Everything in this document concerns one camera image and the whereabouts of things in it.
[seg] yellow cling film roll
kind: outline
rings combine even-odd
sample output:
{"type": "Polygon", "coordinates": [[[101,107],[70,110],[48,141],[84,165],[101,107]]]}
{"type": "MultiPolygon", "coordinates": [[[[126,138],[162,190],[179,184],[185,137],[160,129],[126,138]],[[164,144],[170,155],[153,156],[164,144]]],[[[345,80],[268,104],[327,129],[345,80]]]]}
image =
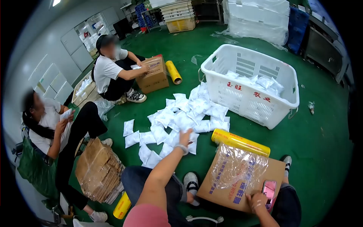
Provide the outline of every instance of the yellow cling film roll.
{"type": "Polygon", "coordinates": [[[271,149],[262,144],[253,142],[249,139],[240,137],[233,133],[221,129],[215,129],[212,134],[211,140],[216,144],[220,142],[227,144],[232,147],[236,147],[242,150],[246,150],[255,154],[259,154],[265,157],[270,156],[271,149]]]}
{"type": "Polygon", "coordinates": [[[170,74],[170,77],[171,77],[173,83],[180,84],[183,81],[183,79],[180,76],[178,70],[176,69],[174,63],[172,61],[167,61],[167,62],[165,62],[165,65],[169,71],[169,74],[170,74]]]}
{"type": "Polygon", "coordinates": [[[126,192],[121,196],[120,201],[118,201],[117,206],[114,209],[113,215],[117,219],[123,219],[131,207],[131,201],[127,196],[126,192]]]}

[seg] bracelet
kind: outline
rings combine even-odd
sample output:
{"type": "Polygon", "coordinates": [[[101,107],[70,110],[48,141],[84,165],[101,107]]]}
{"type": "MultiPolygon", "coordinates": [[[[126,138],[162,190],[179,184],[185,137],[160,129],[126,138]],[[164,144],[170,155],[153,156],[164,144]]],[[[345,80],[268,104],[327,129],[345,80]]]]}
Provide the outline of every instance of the bracelet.
{"type": "Polygon", "coordinates": [[[174,148],[177,148],[177,147],[180,147],[182,150],[183,150],[183,155],[187,155],[189,152],[188,152],[188,148],[184,145],[181,145],[180,143],[178,143],[177,145],[175,145],[174,148]]]}

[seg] blue pallet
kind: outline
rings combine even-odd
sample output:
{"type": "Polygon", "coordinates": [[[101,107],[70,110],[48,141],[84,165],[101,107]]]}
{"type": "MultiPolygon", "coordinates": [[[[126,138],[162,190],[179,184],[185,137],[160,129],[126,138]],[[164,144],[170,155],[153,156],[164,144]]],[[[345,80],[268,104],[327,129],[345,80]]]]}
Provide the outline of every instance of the blue pallet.
{"type": "Polygon", "coordinates": [[[309,14],[296,7],[290,7],[289,38],[287,46],[298,54],[305,30],[309,22],[309,14]]]}

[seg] black cap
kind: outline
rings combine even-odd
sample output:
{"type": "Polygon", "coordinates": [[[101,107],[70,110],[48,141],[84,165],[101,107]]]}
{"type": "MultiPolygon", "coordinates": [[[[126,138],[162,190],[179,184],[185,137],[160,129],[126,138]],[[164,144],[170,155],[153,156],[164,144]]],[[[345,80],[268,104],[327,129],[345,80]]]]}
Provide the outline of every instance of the black cap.
{"type": "Polygon", "coordinates": [[[101,47],[107,46],[110,43],[116,43],[117,41],[118,41],[117,36],[112,34],[99,36],[96,42],[97,52],[100,53],[99,51],[101,47]]]}

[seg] white t-shirt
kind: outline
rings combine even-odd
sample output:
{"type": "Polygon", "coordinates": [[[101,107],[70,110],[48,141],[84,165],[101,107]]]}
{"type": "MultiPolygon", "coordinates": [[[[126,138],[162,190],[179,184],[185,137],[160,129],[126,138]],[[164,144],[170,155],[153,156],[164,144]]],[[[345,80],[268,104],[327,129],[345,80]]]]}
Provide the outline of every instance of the white t-shirt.
{"type": "MultiPolygon", "coordinates": [[[[41,117],[38,125],[49,127],[53,130],[56,129],[56,125],[59,122],[60,114],[59,111],[61,111],[61,104],[60,102],[57,102],[51,98],[45,98],[44,99],[44,107],[45,107],[45,113],[41,117]]],[[[66,125],[66,128],[64,129],[64,132],[61,136],[61,146],[59,152],[63,150],[63,148],[68,143],[68,138],[70,134],[70,129],[73,122],[68,122],[66,125]]],[[[33,130],[29,130],[29,137],[31,141],[44,153],[48,154],[48,150],[50,146],[53,144],[52,139],[41,137],[40,135],[36,134],[33,130]]]]}
{"type": "Polygon", "coordinates": [[[105,93],[107,87],[110,84],[111,79],[117,79],[118,73],[123,69],[118,66],[115,61],[127,58],[128,51],[121,49],[119,51],[119,57],[116,60],[112,60],[108,57],[100,55],[96,60],[93,75],[97,85],[97,91],[99,94],[105,93]]]}

